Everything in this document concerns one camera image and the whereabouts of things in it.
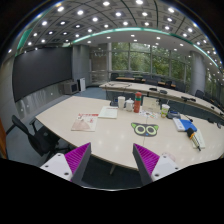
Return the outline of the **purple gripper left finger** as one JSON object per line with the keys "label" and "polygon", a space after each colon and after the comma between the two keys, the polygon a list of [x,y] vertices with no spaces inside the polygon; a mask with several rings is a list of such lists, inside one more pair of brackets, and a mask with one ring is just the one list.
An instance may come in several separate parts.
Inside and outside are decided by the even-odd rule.
{"label": "purple gripper left finger", "polygon": [[80,185],[90,155],[91,144],[87,143],[66,154],[57,153],[41,169]]}

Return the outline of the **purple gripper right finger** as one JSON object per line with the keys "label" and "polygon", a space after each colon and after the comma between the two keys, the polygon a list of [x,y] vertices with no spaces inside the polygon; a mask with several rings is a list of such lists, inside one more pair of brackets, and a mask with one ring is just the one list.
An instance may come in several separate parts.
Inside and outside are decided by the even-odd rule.
{"label": "purple gripper right finger", "polygon": [[179,170],[178,165],[168,154],[159,156],[138,144],[133,144],[133,155],[143,185],[148,185]]}

